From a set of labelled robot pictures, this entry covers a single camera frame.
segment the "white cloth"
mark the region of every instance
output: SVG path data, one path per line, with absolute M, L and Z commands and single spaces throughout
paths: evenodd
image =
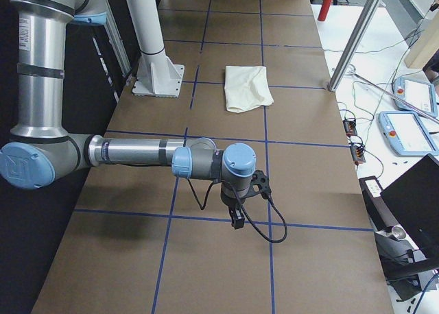
M 226 66 L 224 90 L 229 112 L 241 113 L 273 104 L 264 66 Z

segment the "blue joint cap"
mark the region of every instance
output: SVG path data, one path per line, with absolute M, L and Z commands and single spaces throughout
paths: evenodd
M 250 177 L 256 169 L 256 154 L 253 148 L 243 143 L 228 146 L 222 160 L 227 170 L 237 177 Z
M 72 23 L 83 26 L 102 26 L 107 20 L 107 13 L 101 14 L 77 14 L 73 18 Z
M 20 189 L 39 189 L 55 180 L 55 169 L 39 149 L 9 143 L 0 150 L 0 174 Z
M 189 179 L 192 176 L 192 152 L 188 147 L 177 147 L 172 156 L 174 176 Z

